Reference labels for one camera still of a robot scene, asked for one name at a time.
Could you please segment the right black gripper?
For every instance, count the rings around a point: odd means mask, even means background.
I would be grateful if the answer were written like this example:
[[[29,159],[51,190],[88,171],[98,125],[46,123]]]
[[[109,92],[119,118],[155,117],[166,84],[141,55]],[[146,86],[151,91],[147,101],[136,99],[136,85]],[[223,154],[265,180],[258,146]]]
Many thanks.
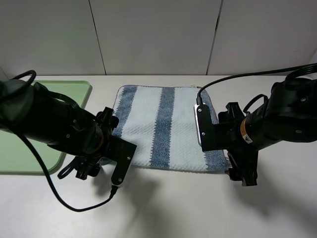
[[[245,119],[238,102],[226,105],[226,111],[218,113],[218,122],[226,126],[225,142],[231,168],[226,171],[232,181],[241,181],[242,186],[257,185],[258,151],[243,139],[240,126]]]

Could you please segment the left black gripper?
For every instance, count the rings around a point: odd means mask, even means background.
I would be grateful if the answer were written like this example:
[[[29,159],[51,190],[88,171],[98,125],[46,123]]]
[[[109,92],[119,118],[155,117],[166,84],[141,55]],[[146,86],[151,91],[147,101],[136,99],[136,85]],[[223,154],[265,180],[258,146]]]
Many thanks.
[[[108,151],[113,137],[112,131],[118,126],[118,118],[113,113],[114,109],[109,107],[105,107],[102,112],[97,113],[96,132],[99,134],[100,141],[89,154],[75,157],[76,178],[86,180],[88,176],[96,177],[101,169],[102,158],[111,160],[108,158]]]

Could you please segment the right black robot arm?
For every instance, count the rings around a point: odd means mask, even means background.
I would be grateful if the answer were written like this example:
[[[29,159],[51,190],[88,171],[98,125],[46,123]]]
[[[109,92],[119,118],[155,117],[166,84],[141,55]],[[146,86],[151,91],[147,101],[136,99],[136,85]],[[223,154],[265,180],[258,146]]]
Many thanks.
[[[230,140],[225,146],[231,163],[226,174],[243,186],[257,185],[260,150],[280,141],[316,141],[317,81],[300,77],[276,82],[270,97],[260,94],[244,110],[238,103],[228,103],[218,119],[231,125],[222,134]]]

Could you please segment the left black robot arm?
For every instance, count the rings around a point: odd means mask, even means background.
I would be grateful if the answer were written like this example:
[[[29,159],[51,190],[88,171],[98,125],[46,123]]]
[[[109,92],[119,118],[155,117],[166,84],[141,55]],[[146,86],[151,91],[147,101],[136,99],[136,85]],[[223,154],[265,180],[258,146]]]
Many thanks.
[[[13,79],[0,85],[0,128],[47,144],[74,155],[58,175],[60,179],[76,170],[85,180],[96,177],[99,161],[110,154],[118,138],[112,135],[119,119],[106,107],[93,115],[70,97],[53,92],[43,84]]]

